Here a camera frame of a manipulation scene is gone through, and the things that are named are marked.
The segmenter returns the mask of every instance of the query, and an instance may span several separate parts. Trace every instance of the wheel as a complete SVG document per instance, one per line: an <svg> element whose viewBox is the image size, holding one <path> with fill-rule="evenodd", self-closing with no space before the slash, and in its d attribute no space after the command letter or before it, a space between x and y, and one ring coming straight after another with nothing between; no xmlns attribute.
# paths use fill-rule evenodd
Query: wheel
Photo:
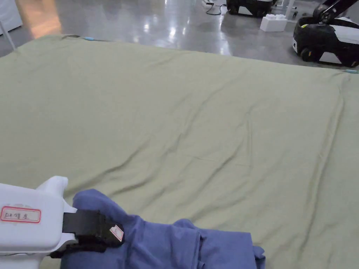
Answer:
<svg viewBox="0 0 359 269"><path fill-rule="evenodd" d="M317 61L317 55L314 50L304 48L300 52L300 57L304 62L316 62Z"/></svg>
<svg viewBox="0 0 359 269"><path fill-rule="evenodd" d="M263 10L263 9L257 10L257 13L256 13L256 17L257 17L257 18L264 17L265 15L267 15L267 11L266 11L266 10Z"/></svg>
<svg viewBox="0 0 359 269"><path fill-rule="evenodd" d="M359 60L353 61L348 67L357 67L359 65Z"/></svg>
<svg viewBox="0 0 359 269"><path fill-rule="evenodd" d="M239 7L234 6L234 5L229 5L229 6L227 6L227 10L228 10L228 13L231 15L238 15Z"/></svg>

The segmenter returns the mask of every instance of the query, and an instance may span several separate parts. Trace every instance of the bed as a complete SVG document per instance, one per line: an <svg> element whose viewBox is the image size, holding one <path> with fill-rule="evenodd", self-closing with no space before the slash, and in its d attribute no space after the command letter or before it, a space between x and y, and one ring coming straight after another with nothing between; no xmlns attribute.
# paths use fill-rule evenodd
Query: bed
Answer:
<svg viewBox="0 0 359 269"><path fill-rule="evenodd" d="M0 59L0 85L2 183L62 175L69 203L95 188L251 232L269 269L356 267L359 75L46 36Z"/></svg>

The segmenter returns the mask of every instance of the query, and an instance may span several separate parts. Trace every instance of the sticker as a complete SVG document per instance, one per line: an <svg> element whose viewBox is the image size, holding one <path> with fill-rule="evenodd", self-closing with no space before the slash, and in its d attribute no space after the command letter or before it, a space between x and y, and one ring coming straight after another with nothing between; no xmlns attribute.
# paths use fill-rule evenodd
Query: sticker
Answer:
<svg viewBox="0 0 359 269"><path fill-rule="evenodd" d="M0 220L37 224L41 220L41 210L6 206L1 209Z"/></svg>
<svg viewBox="0 0 359 269"><path fill-rule="evenodd" d="M123 238L123 230L121 230L117 225L111 227L110 232L113 233L113 235L122 242Z"/></svg>

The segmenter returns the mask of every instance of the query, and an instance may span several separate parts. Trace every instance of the blue cloth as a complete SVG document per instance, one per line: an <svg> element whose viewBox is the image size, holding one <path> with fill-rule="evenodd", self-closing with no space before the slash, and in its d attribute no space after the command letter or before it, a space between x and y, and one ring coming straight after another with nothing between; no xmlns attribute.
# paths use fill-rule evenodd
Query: blue cloth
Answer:
<svg viewBox="0 0 359 269"><path fill-rule="evenodd" d="M61 269L264 269L264 250L252 245L251 235L195 227L189 220L172 225L144 221L128 215L97 190L75 195L73 206L99 210L121 223L125 243L104 253L77 252L65 255Z"/></svg>

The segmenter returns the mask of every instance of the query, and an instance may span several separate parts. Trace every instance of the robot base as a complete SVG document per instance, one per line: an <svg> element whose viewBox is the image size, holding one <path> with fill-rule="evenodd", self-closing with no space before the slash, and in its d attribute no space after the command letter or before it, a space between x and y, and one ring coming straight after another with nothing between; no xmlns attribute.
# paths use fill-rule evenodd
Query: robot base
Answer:
<svg viewBox="0 0 359 269"><path fill-rule="evenodd" d="M231 15L245 14L258 18L269 13L273 5L272 0L227 0L227 10Z"/></svg>
<svg viewBox="0 0 359 269"><path fill-rule="evenodd" d="M313 17L298 20L292 47L306 62L359 65L359 25L346 18L323 24Z"/></svg>

